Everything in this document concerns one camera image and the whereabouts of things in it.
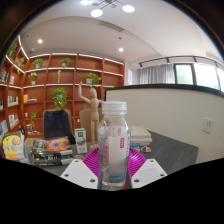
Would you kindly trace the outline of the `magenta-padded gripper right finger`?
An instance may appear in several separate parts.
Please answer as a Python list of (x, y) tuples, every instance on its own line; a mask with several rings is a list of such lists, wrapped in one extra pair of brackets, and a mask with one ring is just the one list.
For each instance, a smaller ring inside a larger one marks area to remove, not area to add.
[(155, 159), (146, 159), (131, 148), (128, 160), (131, 188), (141, 188), (166, 176), (166, 172)]

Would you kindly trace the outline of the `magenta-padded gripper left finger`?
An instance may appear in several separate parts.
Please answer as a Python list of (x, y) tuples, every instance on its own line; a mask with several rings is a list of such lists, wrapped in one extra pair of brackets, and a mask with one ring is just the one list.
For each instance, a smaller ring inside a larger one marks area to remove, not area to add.
[(94, 149), (82, 159), (74, 159), (61, 174), (61, 178), (84, 188), (97, 189), (99, 174), (98, 149)]

